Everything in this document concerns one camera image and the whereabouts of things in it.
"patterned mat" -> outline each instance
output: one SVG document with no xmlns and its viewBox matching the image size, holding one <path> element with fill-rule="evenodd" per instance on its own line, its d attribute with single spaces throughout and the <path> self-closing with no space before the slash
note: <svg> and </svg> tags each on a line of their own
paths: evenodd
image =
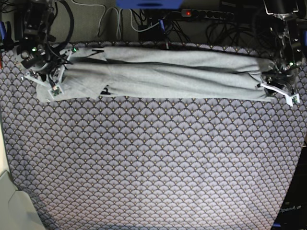
<svg viewBox="0 0 307 230">
<path fill-rule="evenodd" d="M 293 108 L 281 97 L 272 103 L 127 97 L 39 103 L 12 53 L 2 60 L 0 105 L 12 177 L 48 230 L 271 228 L 307 132 L 307 68 L 297 84 L 303 102 Z"/>
</svg>

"folded gray garment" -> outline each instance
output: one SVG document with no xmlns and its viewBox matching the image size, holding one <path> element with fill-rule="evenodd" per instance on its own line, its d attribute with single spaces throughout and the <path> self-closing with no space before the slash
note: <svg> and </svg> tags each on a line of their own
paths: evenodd
<svg viewBox="0 0 307 230">
<path fill-rule="evenodd" d="M 142 98 L 229 98 L 269 101 L 257 89 L 261 73 L 272 70 L 268 59 L 212 51 L 167 51 L 105 47 L 103 53 L 81 48 L 64 73 L 64 94 L 54 99 L 37 85 L 42 102 L 110 95 Z"/>
</svg>

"gray fabric fold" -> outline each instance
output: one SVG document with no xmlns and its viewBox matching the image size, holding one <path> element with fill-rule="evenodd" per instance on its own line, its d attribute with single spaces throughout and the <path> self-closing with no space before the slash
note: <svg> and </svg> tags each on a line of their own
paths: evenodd
<svg viewBox="0 0 307 230">
<path fill-rule="evenodd" d="M 104 88 L 110 95 L 142 98 L 229 98 L 269 101 L 256 89 L 261 73 L 273 68 L 268 59 L 211 51 L 165 51 L 133 47 L 106 47 L 104 53 L 82 48 L 67 66 L 64 94 L 56 101 L 90 97 Z M 38 85 L 37 97 L 53 101 Z"/>
</svg>

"scale pattern fabric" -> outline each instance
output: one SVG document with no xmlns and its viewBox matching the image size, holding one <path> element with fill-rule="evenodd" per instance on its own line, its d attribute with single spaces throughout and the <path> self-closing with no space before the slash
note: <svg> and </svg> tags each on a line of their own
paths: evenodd
<svg viewBox="0 0 307 230">
<path fill-rule="evenodd" d="M 2 60 L 0 105 L 12 177 L 46 229 L 271 228 L 307 132 L 306 68 L 297 83 L 303 102 L 293 108 L 282 97 L 39 103 L 12 53 Z"/>
</svg>

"white cable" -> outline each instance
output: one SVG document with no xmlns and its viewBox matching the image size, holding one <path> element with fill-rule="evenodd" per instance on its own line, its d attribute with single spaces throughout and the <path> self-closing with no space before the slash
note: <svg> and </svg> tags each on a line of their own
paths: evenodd
<svg viewBox="0 0 307 230">
<path fill-rule="evenodd" d="M 136 32 L 139 32 L 139 33 L 145 32 L 145 31 L 151 30 L 152 28 L 154 28 L 154 27 L 156 27 L 157 25 L 160 24 L 160 23 L 156 23 L 156 24 L 154 24 L 154 25 L 152 25 L 152 26 L 150 26 L 150 27 L 148 27 L 148 28 L 146 28 L 146 29 L 137 30 L 137 29 L 135 29 L 135 28 L 133 27 L 133 12 L 132 12 L 131 9 L 129 9 L 129 10 L 130 10 L 130 13 L 131 13 L 131 27 L 132 27 L 132 29 L 133 29 L 134 31 L 136 31 Z"/>
<path fill-rule="evenodd" d="M 114 9 L 117 13 L 117 20 L 118 20 L 118 26 L 117 26 L 117 30 L 116 30 L 116 38 L 118 40 L 121 39 L 121 31 L 120 31 L 120 13 L 118 12 L 118 9 L 116 9 L 115 7 L 111 7 L 109 9 L 106 9 L 106 6 L 105 5 L 101 5 L 101 4 L 84 4 L 84 3 L 78 3 L 78 2 L 75 2 L 74 0 L 71 0 L 72 3 L 76 4 L 76 5 L 80 5 L 80 6 L 100 6 L 102 8 L 104 8 L 104 12 L 102 13 L 100 19 L 99 19 L 99 23 L 98 23 L 98 31 L 97 31 L 97 36 L 100 35 L 100 28 L 101 28 L 101 22 L 104 18 L 104 16 L 111 10 L 111 9 Z"/>
</svg>

